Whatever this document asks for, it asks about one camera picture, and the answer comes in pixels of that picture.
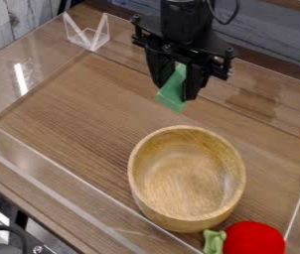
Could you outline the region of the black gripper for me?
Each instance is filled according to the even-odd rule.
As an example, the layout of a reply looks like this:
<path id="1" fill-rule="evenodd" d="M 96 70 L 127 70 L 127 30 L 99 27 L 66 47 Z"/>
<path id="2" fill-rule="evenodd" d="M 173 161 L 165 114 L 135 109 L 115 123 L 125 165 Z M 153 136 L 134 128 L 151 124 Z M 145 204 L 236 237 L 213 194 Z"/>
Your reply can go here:
<path id="1" fill-rule="evenodd" d="M 234 49 L 218 36 L 213 23 L 228 25 L 237 15 L 222 20 L 214 1 L 162 1 L 159 15 L 135 14 L 131 25 L 133 43 L 146 52 L 154 84 L 161 88 L 175 71 L 175 63 L 186 65 L 182 99 L 196 100 L 210 75 L 228 79 Z"/>

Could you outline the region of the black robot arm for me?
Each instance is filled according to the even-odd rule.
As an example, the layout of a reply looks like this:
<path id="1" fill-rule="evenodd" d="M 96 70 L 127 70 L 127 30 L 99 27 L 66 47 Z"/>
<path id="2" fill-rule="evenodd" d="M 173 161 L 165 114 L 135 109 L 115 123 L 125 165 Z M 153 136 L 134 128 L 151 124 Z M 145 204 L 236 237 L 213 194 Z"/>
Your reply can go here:
<path id="1" fill-rule="evenodd" d="M 179 102 L 197 99 L 212 76 L 226 80 L 236 58 L 234 48 L 221 39 L 213 24 L 226 26 L 237 16 L 240 1 L 226 20 L 217 16 L 217 0 L 161 0 L 159 15 L 135 14 L 133 44 L 143 49 L 150 76 L 163 90 L 170 79 L 185 68 L 175 83 L 174 98 Z"/>

